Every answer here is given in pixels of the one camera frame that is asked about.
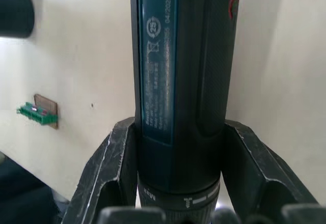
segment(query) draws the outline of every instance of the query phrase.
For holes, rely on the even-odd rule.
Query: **small circuit board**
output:
[[[28,117],[41,125],[49,125],[58,128],[58,105],[57,103],[39,95],[34,95],[35,104],[26,102],[17,109],[18,114]]]

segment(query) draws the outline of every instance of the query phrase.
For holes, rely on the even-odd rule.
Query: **wooden block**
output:
[[[36,106],[40,106],[40,107],[46,109],[51,114],[53,114],[53,115],[58,114],[58,104],[50,99],[47,99],[47,98],[41,96],[40,94],[35,94],[34,102],[35,102]],[[54,129],[58,129],[59,120],[56,123],[48,124],[48,126],[54,128]]]

